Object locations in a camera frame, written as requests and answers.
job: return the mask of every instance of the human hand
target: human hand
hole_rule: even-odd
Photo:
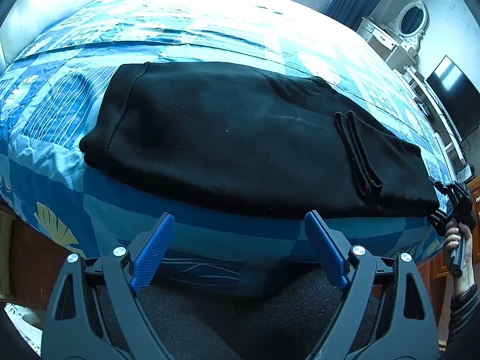
[[[455,249],[460,242],[460,234],[465,238],[465,258],[462,264],[462,276],[453,278],[454,295],[458,296],[465,293],[475,283],[473,276],[472,251],[473,238],[472,233],[467,225],[459,223],[455,226],[453,222],[449,222],[446,226],[445,241],[443,242],[443,258],[445,265],[450,270],[450,251]]]

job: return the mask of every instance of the metal screw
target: metal screw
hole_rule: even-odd
[[[352,252],[357,256],[363,256],[367,251],[363,246],[355,245],[354,247],[352,247]]]
[[[72,253],[70,256],[67,257],[67,261],[69,263],[76,263],[78,261],[78,254]]]
[[[117,257],[123,256],[126,252],[127,250],[123,246],[116,247],[113,250],[114,256],[117,256]]]
[[[400,254],[400,258],[406,263],[409,263],[410,261],[412,261],[412,256],[410,256],[408,253]]]

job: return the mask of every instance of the black folded garment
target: black folded garment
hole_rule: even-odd
[[[420,149],[354,101],[318,77],[238,64],[122,65],[80,149],[132,187],[242,215],[427,216],[439,206]]]

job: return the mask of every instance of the mattress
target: mattress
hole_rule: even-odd
[[[176,234],[158,273],[201,290],[260,295],[275,288],[285,264],[316,262],[303,221],[163,199],[85,164],[78,142],[94,127],[111,76],[121,64],[146,61],[320,76],[418,145],[431,176],[450,181],[404,84],[359,35],[327,16],[290,0],[96,0],[45,29],[0,78],[0,194],[24,221],[83,257],[128,245],[168,211]],[[446,198],[439,200],[445,209]],[[420,262],[442,247],[426,218],[327,223],[385,257],[405,251]]]

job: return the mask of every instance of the bedsheet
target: bedsheet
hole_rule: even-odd
[[[176,235],[159,274],[201,290],[260,295],[288,262],[316,261],[303,221],[163,199],[86,166],[78,142],[95,125],[111,76],[121,64],[146,61],[224,61],[321,76],[421,147],[430,175],[450,181],[434,132],[400,79],[327,16],[289,0],[97,0],[43,31],[0,78],[0,194],[23,220],[83,257],[128,245],[168,211]],[[385,257],[407,251],[418,262],[442,246],[425,218],[327,223]]]

